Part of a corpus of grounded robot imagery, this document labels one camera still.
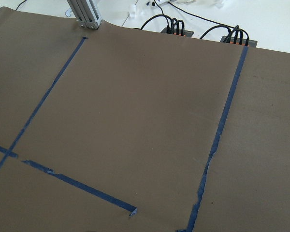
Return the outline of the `aluminium frame post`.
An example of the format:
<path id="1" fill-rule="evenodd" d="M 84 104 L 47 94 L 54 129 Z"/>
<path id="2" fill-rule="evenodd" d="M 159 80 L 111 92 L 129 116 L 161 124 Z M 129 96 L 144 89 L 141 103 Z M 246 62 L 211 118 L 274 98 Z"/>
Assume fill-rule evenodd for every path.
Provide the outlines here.
<path id="1" fill-rule="evenodd" d="M 67 0 L 67 2 L 81 27 L 99 28 L 102 15 L 94 0 Z"/>

